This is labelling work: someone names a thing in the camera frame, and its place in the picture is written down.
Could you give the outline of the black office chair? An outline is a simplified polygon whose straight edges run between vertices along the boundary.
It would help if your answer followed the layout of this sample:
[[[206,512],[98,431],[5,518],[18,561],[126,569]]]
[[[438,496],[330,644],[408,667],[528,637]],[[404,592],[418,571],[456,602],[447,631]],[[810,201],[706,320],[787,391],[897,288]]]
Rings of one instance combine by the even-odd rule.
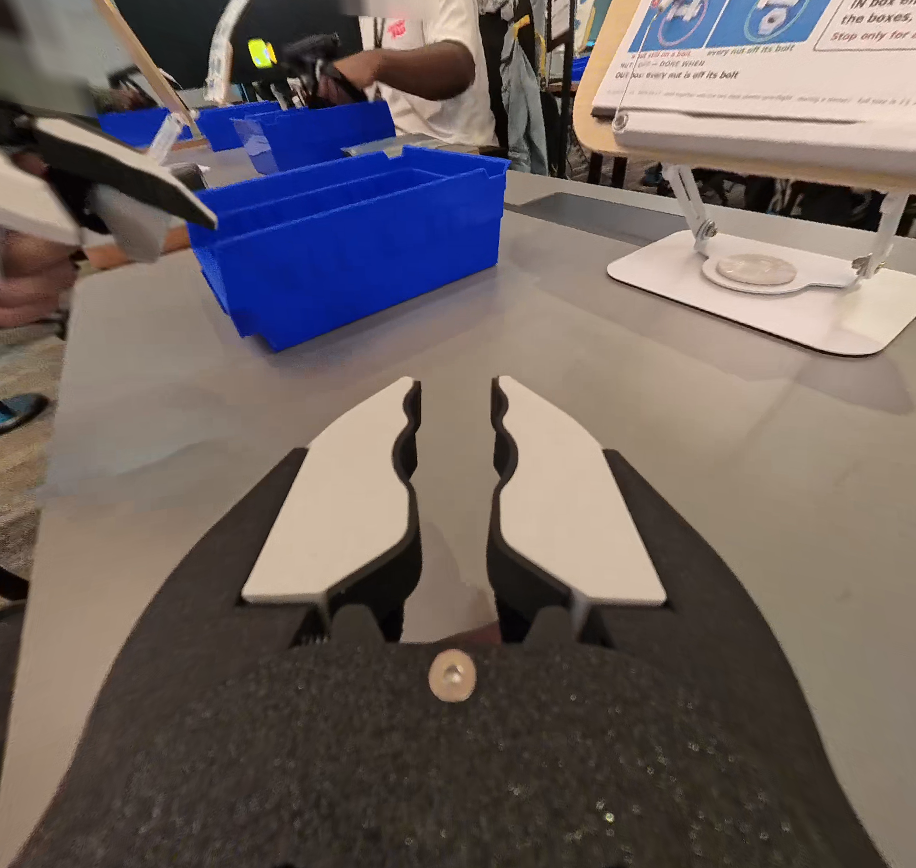
[[[541,76],[535,57],[537,48],[533,8],[531,0],[476,0],[476,2],[487,68],[490,109],[495,120],[498,146],[506,149],[507,114],[501,100],[500,56],[507,31],[513,28],[518,33],[522,49],[529,58],[541,86]]]

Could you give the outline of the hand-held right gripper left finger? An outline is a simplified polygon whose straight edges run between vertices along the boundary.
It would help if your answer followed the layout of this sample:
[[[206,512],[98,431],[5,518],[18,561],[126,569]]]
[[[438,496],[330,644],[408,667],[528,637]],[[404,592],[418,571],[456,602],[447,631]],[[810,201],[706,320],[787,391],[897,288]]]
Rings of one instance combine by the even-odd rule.
[[[306,604],[325,624],[362,605],[385,639],[401,639],[421,574],[411,484],[420,381],[401,377],[338,416],[302,465],[242,587],[248,605]]]

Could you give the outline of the grey desk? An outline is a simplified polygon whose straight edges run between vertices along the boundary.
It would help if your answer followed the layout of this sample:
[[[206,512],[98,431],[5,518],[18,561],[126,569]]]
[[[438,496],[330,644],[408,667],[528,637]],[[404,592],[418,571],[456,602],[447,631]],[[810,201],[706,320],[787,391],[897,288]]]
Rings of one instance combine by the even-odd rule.
[[[490,620],[492,377],[621,452],[743,582],[887,862],[914,866],[914,329],[797,348],[621,286],[653,198],[511,173],[498,266],[299,348],[240,339],[193,256],[75,295],[2,779],[2,866],[73,757],[136,619],[285,454],[421,381],[424,566],[404,637]]]

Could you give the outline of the denim jacket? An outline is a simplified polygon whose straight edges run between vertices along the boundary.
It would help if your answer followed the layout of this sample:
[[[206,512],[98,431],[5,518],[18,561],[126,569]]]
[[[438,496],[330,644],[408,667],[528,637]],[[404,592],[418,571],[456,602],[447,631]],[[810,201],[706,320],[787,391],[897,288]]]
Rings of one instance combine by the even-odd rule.
[[[541,86],[513,28],[508,29],[504,40],[499,72],[511,166],[523,173],[547,176],[550,166]]]

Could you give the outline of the person's left hand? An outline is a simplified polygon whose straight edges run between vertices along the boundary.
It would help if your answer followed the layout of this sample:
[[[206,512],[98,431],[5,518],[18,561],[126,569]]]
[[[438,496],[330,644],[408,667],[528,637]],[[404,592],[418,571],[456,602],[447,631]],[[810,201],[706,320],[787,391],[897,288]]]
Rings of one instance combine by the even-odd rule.
[[[39,323],[59,309],[76,280],[76,253],[72,246],[2,230],[2,330]]]

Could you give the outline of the printed instruction sheet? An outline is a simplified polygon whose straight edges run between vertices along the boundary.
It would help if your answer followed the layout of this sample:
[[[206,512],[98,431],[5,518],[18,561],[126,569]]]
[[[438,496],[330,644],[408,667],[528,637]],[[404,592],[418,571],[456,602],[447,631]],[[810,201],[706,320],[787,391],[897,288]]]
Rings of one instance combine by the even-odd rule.
[[[229,0],[212,33],[204,100],[215,107],[228,104],[233,70],[232,38],[251,0]]]
[[[639,0],[592,103],[914,122],[915,0]]]

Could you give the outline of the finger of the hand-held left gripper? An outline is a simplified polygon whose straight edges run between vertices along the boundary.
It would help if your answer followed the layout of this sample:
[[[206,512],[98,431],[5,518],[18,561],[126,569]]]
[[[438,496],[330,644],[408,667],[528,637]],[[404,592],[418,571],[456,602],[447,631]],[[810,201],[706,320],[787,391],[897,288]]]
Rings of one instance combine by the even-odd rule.
[[[218,228],[197,189],[147,154],[68,117],[40,118],[35,127],[49,163],[45,178],[73,218],[130,256],[153,256],[166,220]]]
[[[1,226],[55,244],[81,246],[82,227],[52,187],[1,155]]]

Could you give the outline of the blue shoe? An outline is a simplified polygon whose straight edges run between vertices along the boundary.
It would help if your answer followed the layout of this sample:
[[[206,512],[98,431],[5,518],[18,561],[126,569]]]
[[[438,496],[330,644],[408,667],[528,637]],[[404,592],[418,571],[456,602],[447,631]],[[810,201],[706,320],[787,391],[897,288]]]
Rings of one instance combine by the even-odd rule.
[[[23,427],[51,405],[42,393],[20,393],[1,399],[1,435]]]

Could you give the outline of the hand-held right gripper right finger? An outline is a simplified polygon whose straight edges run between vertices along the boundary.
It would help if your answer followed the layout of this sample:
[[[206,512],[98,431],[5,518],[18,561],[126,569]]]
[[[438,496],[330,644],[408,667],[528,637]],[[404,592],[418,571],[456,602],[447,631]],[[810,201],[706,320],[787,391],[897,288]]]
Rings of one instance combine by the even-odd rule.
[[[491,381],[490,423],[487,577],[500,640],[523,643],[546,610],[564,613],[576,640],[608,610],[665,610],[668,592],[600,441],[507,374]]]

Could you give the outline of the wooden stand board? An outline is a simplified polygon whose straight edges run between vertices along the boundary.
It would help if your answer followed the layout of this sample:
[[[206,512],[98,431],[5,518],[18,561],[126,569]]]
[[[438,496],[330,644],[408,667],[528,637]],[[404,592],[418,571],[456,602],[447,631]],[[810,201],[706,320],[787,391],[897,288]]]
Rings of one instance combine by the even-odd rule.
[[[575,125],[608,154],[914,191],[915,0],[613,0]]]
[[[191,110],[179,97],[174,88],[165,78],[154,60],[146,52],[133,29],[121,16],[112,0],[92,0],[96,12],[103,18],[109,29],[114,34],[118,44],[131,57],[133,64],[139,68],[146,83],[172,114],[185,120],[190,129],[191,139],[202,141],[203,135],[192,116]]]

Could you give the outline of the blue plastic bin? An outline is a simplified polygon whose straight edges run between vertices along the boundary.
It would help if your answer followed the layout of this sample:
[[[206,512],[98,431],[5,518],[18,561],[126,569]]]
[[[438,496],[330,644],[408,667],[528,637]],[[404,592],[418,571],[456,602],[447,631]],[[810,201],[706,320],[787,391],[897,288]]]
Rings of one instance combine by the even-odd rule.
[[[101,130],[136,149],[147,150],[163,123],[171,116],[168,108],[147,108],[99,114]]]
[[[241,338],[303,344],[498,263],[510,162],[403,147],[224,187],[189,242]]]
[[[247,114],[235,118],[233,126],[263,176],[337,161],[350,148],[396,136],[384,101]]]
[[[243,146],[235,122],[249,120],[261,114],[281,111],[276,101],[238,103],[223,107],[201,109],[196,123],[201,134],[207,139],[212,152],[223,152]]]

